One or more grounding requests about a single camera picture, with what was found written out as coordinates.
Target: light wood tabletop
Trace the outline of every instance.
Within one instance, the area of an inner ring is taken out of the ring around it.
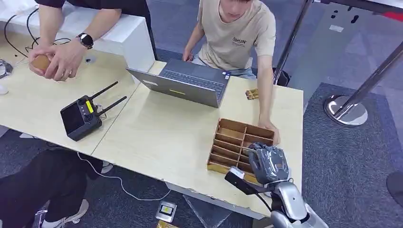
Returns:
[[[31,46],[28,36],[8,32],[10,42],[22,52]],[[0,95],[0,125],[27,133],[63,147],[92,154],[128,99],[107,112],[103,126],[84,139],[75,142],[68,138],[60,116],[60,110],[83,95],[92,95],[115,81],[119,83],[94,100],[104,108],[123,96],[130,96],[136,89],[131,75],[125,70],[122,56],[90,50],[96,58],[92,64],[82,63],[75,78],[66,82],[48,80],[32,73],[27,59],[15,51],[0,36],[0,59],[15,65],[12,74],[0,79],[8,88],[8,94]]]
[[[150,73],[157,75],[164,66],[156,61]],[[269,216],[256,196],[246,196],[226,182],[224,174],[208,171],[206,165],[219,118],[258,123],[259,101],[245,96],[246,90],[256,87],[256,80],[231,77],[221,107],[216,109],[140,84],[92,156]],[[271,119],[279,128],[279,147],[284,149],[300,190],[302,106],[302,91],[274,86]]]

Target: metal pole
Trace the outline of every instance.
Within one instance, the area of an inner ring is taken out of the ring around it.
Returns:
[[[364,96],[367,95],[385,76],[397,59],[403,54],[403,42],[393,51],[393,53],[378,67],[374,73],[362,84],[362,86],[346,101],[346,103],[335,113],[334,117],[339,119],[356,106]]]
[[[291,48],[294,43],[295,36],[298,33],[299,27],[301,27],[302,19],[304,18],[311,2],[312,2],[312,0],[305,0],[304,4],[302,5],[301,11],[299,12],[297,20],[295,21],[292,32],[288,38],[286,46],[284,47],[283,53],[281,53],[280,60],[278,61],[276,71],[274,72],[274,76],[273,76],[273,82],[275,85],[277,85],[278,79],[280,78],[281,72],[283,71],[284,65],[286,64],[288,55],[291,52]]]

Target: shoe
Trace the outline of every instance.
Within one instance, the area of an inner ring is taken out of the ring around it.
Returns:
[[[105,174],[105,173],[111,171],[112,168],[113,168],[113,165],[112,165],[111,163],[109,163],[109,162],[107,162],[107,161],[103,161],[103,162],[104,162],[104,163],[103,163],[103,165],[102,165],[101,174]]]
[[[68,222],[73,222],[73,223],[78,223],[85,215],[89,207],[89,203],[86,199],[83,199],[83,202],[81,203],[80,210],[78,210],[77,214],[72,215],[68,218],[62,218],[59,221],[56,222],[47,222],[46,219],[43,221],[41,228],[61,228],[63,227],[66,223]]]

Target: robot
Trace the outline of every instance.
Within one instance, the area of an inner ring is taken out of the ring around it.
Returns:
[[[245,173],[237,167],[231,167],[225,180],[245,194],[259,197],[270,210],[275,228],[328,228],[290,182],[292,178],[288,178],[289,168],[283,150],[261,143],[253,143],[249,148],[249,163],[257,181],[264,187],[245,181]],[[259,193],[272,198],[271,206]]]

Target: man's hand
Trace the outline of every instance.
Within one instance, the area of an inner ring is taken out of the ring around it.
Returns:
[[[280,143],[280,134],[278,133],[277,127],[266,117],[259,118],[259,127],[269,129],[274,132],[273,145]]]
[[[193,55],[191,50],[185,49],[182,55],[182,60],[185,62],[191,62],[193,61]]]
[[[43,69],[38,69],[32,65],[32,61],[34,61],[34,59],[40,55],[46,55],[49,61],[51,61],[53,58],[53,50],[51,46],[39,44],[28,53],[30,70],[39,76],[45,76],[45,71],[43,71]]]
[[[51,50],[55,55],[44,77],[55,81],[75,77],[87,48],[75,38],[67,44],[52,46]]]

